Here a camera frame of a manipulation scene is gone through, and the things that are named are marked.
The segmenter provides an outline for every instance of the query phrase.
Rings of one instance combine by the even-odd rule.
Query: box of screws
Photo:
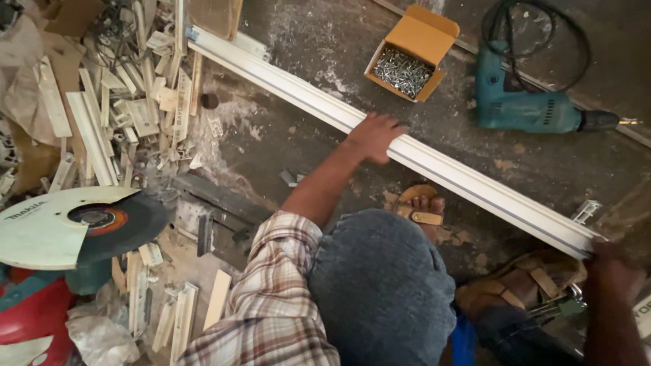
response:
[[[372,73],[411,99],[415,99],[432,77],[434,70],[434,66],[399,49],[387,46],[378,58]]]

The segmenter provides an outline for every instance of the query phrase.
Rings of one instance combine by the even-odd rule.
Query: man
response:
[[[443,199],[417,195],[403,201],[407,218],[364,210],[321,232],[355,168],[387,163],[389,144],[405,131],[397,119],[371,113],[303,179],[260,226],[225,318],[192,342],[181,364],[438,364],[456,322],[454,281],[426,235]],[[459,289],[456,300],[503,365],[647,365],[631,313],[644,274],[611,244],[596,242],[594,250],[583,361],[523,310],[539,292],[577,278],[576,262],[556,251],[516,261],[497,281]]]

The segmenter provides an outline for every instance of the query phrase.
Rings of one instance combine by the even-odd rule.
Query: sandal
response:
[[[416,197],[424,196],[431,200],[437,195],[436,189],[428,184],[419,184],[410,187],[406,191],[402,192],[402,195],[400,195],[396,204],[393,206],[393,212],[403,218],[412,220],[415,223],[441,225],[443,223],[442,215],[431,214],[429,212],[417,212],[409,205],[409,202]]]
[[[499,296],[509,304],[525,309],[525,304],[507,289],[499,278],[512,270],[527,272],[538,285],[538,303],[545,304],[566,296],[565,289],[572,283],[582,282],[587,272],[580,260],[555,249],[543,249],[520,256],[499,271],[469,285],[461,286],[455,293],[461,309],[470,309],[483,294]]]

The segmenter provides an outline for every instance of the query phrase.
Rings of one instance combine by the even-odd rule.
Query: black cable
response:
[[[542,13],[544,13],[551,22],[551,30],[547,38],[539,45],[534,47],[531,51],[525,53],[516,53],[515,45],[513,40],[513,24],[511,18],[511,10],[520,4],[527,4],[530,7],[536,8]],[[579,42],[579,51],[583,56],[583,64],[581,66],[581,71],[578,75],[572,80],[571,83],[567,84],[559,91],[566,91],[569,88],[573,87],[578,83],[585,73],[588,71],[588,67],[592,62],[592,51],[590,49],[590,41],[588,36],[585,34],[585,31],[581,26],[574,21],[571,17],[563,14],[557,7],[545,3],[543,0],[502,0],[496,5],[494,5],[484,16],[482,20],[482,38],[484,43],[488,48],[494,53],[508,59],[513,70],[513,75],[515,76],[518,83],[529,92],[539,92],[539,90],[532,90],[527,87],[527,83],[522,80],[518,73],[517,59],[524,57],[530,57],[535,55],[538,52],[541,52],[543,49],[547,48],[552,38],[556,34],[557,17],[564,20],[565,23],[570,27],[570,30],[574,33]],[[504,40],[506,41],[506,49],[496,48],[491,44],[492,40],[499,40],[501,33],[504,31]]]

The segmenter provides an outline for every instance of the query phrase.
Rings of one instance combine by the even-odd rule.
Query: dusty floor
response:
[[[493,1],[420,3],[442,10],[460,24],[462,39],[476,43],[479,21]],[[651,107],[643,99],[651,74],[647,68],[632,66],[648,59],[649,47],[644,45],[651,45],[651,36],[642,33],[644,18],[637,9],[641,1],[626,9],[614,9],[620,5],[605,1],[573,3],[572,8],[560,1],[552,3],[585,27],[594,49],[595,63],[572,94],[588,105],[651,121]],[[528,16],[539,18],[533,13]],[[240,31],[270,47],[272,64],[356,108],[396,115],[409,124],[413,137],[561,214],[570,216],[585,199],[599,200],[604,205],[599,215],[606,214],[648,180],[650,151],[616,132],[536,135],[475,127],[475,61],[460,49],[453,48],[444,58],[441,68],[446,76],[425,103],[412,104],[364,78],[363,70],[378,43],[397,21],[397,16],[371,0],[259,1],[244,3]],[[538,22],[528,25],[536,26]],[[550,83],[566,81],[563,76],[574,65],[567,64],[573,60],[573,40],[562,28],[556,39],[549,52],[523,65],[524,71]],[[215,183],[236,186],[270,208],[278,207],[290,193],[278,177],[283,168],[292,174],[309,173],[345,135],[217,64],[204,65],[203,92],[216,93],[219,106],[202,109],[192,131],[191,138],[203,154],[201,174]],[[213,138],[211,123],[219,125],[223,135]],[[365,164],[350,180],[337,214],[383,207],[403,189],[422,181],[395,162],[383,167]],[[447,199],[447,209],[439,247],[458,282],[543,246],[455,194],[443,189],[440,193]],[[648,213],[630,216],[634,217],[614,229],[621,238],[648,226]],[[642,244],[637,248],[642,254],[649,252]]]

